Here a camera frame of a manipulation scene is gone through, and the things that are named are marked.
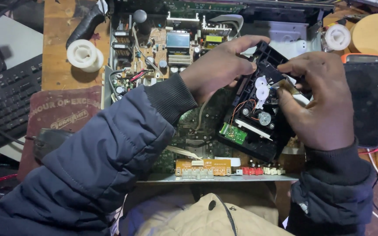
black rubber grip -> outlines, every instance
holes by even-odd
[[[94,5],[88,14],[81,20],[77,28],[72,32],[71,36],[66,41],[66,49],[75,40],[89,40],[93,36],[96,27],[104,22],[105,15],[100,11],[98,5]]]

white plastic spool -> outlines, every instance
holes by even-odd
[[[351,42],[351,33],[343,25],[332,25],[325,33],[325,41],[328,51],[344,50]]]
[[[103,53],[88,40],[76,40],[66,51],[68,61],[85,72],[96,72],[103,66]]]

person's right hand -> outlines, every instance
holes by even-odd
[[[354,142],[351,92],[338,55],[307,52],[278,66],[281,73],[304,75],[313,101],[301,107],[291,93],[278,89],[279,106],[299,140],[307,147],[329,151]]]

white connector strip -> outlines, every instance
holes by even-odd
[[[260,131],[259,129],[257,129],[257,128],[255,128],[255,127],[249,125],[249,124],[247,124],[246,122],[240,121],[240,120],[238,120],[238,119],[236,119],[234,122],[235,122],[239,127],[245,127],[245,128],[247,128],[247,129],[249,129],[249,130],[251,130],[251,131],[253,131],[253,132],[259,134],[261,138],[267,138],[267,139],[269,139],[270,141],[273,141],[272,139],[270,139],[270,135],[269,135],[269,134],[267,134],[267,133],[265,133],[265,132],[263,132],[263,131]]]

